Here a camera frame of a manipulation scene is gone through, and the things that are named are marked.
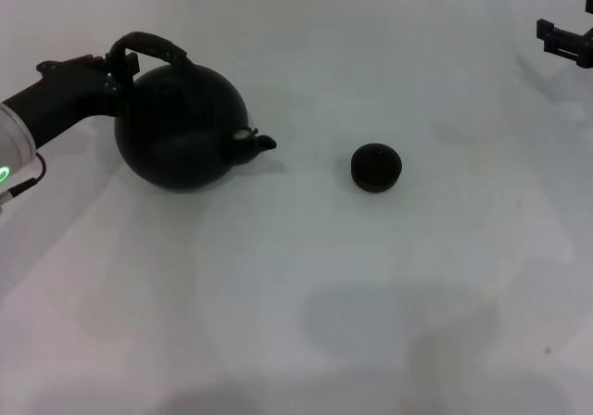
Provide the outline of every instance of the green light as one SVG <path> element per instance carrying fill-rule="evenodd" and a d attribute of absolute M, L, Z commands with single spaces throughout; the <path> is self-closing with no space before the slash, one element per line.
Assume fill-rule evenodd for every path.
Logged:
<path fill-rule="evenodd" d="M 0 183 L 5 181 L 10 175 L 10 168 L 9 167 L 2 167 L 0 168 Z"/>

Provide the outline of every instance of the white table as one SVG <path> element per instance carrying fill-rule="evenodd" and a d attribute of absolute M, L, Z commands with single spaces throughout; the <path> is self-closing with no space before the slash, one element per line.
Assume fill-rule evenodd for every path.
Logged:
<path fill-rule="evenodd" d="M 593 70 L 535 29 L 584 7 L 0 0 L 0 98 L 150 31 L 279 143 L 191 195 L 137 178 L 110 118 L 43 147 L 0 217 L 0 411 L 589 414 Z M 349 177 L 369 142 L 403 159 L 383 195 Z"/>

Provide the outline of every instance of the kettle spout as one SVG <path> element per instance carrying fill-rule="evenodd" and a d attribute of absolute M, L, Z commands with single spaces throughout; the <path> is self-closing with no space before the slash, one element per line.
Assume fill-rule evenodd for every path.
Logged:
<path fill-rule="evenodd" d="M 250 162 L 260 153 L 274 149 L 277 144 L 271 137 L 258 134 L 258 129 L 245 127 L 233 133 L 223 146 L 223 157 L 231 165 Z"/>

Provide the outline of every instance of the black kettle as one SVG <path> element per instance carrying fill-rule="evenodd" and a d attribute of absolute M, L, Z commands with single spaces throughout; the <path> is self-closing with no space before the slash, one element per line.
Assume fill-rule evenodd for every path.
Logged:
<path fill-rule="evenodd" d="M 136 82 L 126 74 L 125 48 L 159 57 L 168 66 Z M 115 135 L 125 161 L 157 185 L 196 188 L 220 178 L 276 147 L 248 126 L 247 110 L 234 86 L 212 69 L 155 35 L 135 32 L 111 49 L 112 74 L 120 81 Z"/>

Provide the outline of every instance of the white tabletop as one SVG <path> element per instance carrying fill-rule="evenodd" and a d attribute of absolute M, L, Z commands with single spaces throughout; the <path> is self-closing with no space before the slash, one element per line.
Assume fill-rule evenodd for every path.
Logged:
<path fill-rule="evenodd" d="M 593 70 L 536 39 L 584 7 L 0 0 L 0 98 L 149 31 L 279 144 L 189 195 L 111 118 L 43 147 L 0 217 L 2 414 L 589 414 Z M 403 159 L 386 194 L 349 177 L 370 142 Z"/>

